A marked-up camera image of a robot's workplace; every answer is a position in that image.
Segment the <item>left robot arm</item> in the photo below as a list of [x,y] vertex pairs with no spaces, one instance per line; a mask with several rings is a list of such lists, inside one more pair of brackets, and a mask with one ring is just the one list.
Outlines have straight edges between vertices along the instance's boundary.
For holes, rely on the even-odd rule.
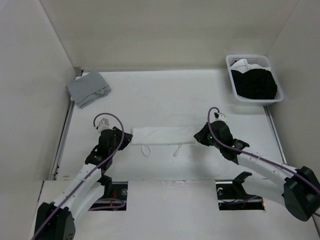
[[112,179],[105,175],[117,151],[124,150],[133,135],[117,127],[100,132],[98,144],[85,159],[78,175],[51,202],[37,209],[34,240],[72,240],[76,222],[100,198],[112,195]]

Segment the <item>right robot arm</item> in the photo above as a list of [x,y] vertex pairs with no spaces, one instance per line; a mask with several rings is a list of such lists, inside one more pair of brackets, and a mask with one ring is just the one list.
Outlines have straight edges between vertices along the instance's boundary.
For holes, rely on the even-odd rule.
[[193,137],[201,145],[217,148],[226,160],[250,170],[233,180],[231,190],[236,197],[243,198],[256,188],[259,196],[279,203],[303,222],[320,208],[320,182],[310,168],[291,167],[247,152],[250,145],[234,138],[222,120],[205,123]]

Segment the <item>white tank top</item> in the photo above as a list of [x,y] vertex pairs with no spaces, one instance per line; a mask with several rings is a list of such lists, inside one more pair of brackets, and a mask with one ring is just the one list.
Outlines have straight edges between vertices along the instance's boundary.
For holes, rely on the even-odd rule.
[[140,146],[177,146],[173,157],[177,157],[184,145],[194,145],[196,129],[193,126],[175,127],[138,127],[131,131],[132,145]]

